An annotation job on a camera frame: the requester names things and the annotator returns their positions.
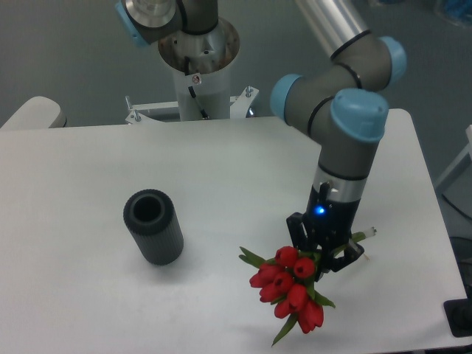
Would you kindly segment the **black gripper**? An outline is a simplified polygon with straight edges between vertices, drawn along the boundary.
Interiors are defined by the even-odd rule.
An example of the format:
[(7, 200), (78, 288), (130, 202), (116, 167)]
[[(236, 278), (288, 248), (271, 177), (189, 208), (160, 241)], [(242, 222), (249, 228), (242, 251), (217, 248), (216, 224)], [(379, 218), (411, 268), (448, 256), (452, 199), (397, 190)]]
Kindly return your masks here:
[(329, 184), (321, 184), (317, 190), (312, 187), (305, 213), (295, 212), (286, 219), (295, 249), (315, 251), (320, 247), (326, 254), (318, 264), (317, 282), (324, 274), (336, 273), (364, 255), (364, 247), (349, 239), (360, 200), (334, 201), (329, 191)]

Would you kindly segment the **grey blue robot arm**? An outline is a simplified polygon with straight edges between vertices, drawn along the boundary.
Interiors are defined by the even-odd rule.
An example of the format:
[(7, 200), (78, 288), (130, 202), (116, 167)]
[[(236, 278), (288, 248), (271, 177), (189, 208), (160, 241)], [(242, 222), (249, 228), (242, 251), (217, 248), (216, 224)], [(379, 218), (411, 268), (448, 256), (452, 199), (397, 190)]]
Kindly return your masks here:
[[(351, 227), (389, 113), (380, 90), (402, 77), (407, 59), (395, 39), (371, 33), (350, 1), (297, 5), (332, 66), (315, 78), (282, 77), (270, 106), (321, 147), (307, 209), (287, 220), (293, 245), (319, 255), (320, 279), (363, 254)], [(115, 8), (133, 42), (156, 44), (177, 72), (182, 120), (229, 117), (228, 86), (211, 78), (235, 60), (240, 42), (216, 1), (118, 1)]]

